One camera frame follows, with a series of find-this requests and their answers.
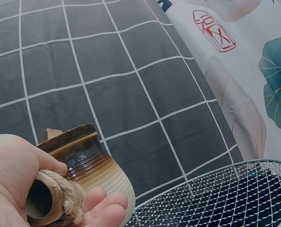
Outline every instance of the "green leaf print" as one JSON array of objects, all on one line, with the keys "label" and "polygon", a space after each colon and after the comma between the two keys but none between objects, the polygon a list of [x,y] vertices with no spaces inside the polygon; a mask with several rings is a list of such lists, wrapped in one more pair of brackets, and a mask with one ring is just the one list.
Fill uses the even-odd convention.
[{"label": "green leaf print", "polygon": [[265,44],[259,69],[267,81],[264,87],[267,115],[281,129],[281,37]]}]

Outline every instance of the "round wire rack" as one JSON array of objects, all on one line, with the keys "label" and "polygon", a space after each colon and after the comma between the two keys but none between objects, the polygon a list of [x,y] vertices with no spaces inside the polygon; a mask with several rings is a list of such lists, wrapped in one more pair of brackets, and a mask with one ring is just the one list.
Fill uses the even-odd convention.
[{"label": "round wire rack", "polygon": [[242,162],[191,179],[138,206],[126,226],[281,227],[281,162]]}]

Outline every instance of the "jar lid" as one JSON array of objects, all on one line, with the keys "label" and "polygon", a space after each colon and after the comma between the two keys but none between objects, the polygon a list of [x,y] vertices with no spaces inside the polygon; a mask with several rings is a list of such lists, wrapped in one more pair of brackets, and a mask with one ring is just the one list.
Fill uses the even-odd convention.
[{"label": "jar lid", "polygon": [[60,147],[63,147],[68,143],[71,143],[84,136],[90,135],[94,132],[96,132],[96,130],[93,124],[84,124],[76,128],[70,129],[68,131],[65,131],[50,140],[46,140],[37,145],[37,147],[47,153],[50,153]]}]

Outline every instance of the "finger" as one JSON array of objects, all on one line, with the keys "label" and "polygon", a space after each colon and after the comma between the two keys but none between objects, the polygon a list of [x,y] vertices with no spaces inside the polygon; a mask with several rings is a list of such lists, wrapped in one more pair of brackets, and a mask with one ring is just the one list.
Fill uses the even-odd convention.
[{"label": "finger", "polygon": [[65,163],[56,160],[54,157],[52,157],[45,151],[36,148],[35,154],[37,156],[40,169],[51,170],[61,175],[65,175],[67,173],[68,171],[67,165]]},{"label": "finger", "polygon": [[86,227],[118,227],[126,216],[125,209],[113,204],[108,206],[92,223]]},{"label": "finger", "polygon": [[103,199],[99,204],[97,204],[92,210],[85,214],[85,224],[93,222],[97,217],[99,217],[105,209],[111,205],[119,205],[123,209],[128,207],[127,197],[119,192],[112,193]]},{"label": "finger", "polygon": [[97,206],[104,198],[107,197],[107,192],[100,187],[92,188],[85,196],[82,209],[85,213],[91,211],[95,206]]}]

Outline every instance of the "bamboo tube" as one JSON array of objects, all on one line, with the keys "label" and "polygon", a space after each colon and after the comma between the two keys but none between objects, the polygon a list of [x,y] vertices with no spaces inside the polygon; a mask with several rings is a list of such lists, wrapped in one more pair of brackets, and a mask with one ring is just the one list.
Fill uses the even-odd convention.
[{"label": "bamboo tube", "polygon": [[63,215],[64,194],[50,176],[38,172],[30,188],[25,209],[32,226],[44,226],[59,220]]}]

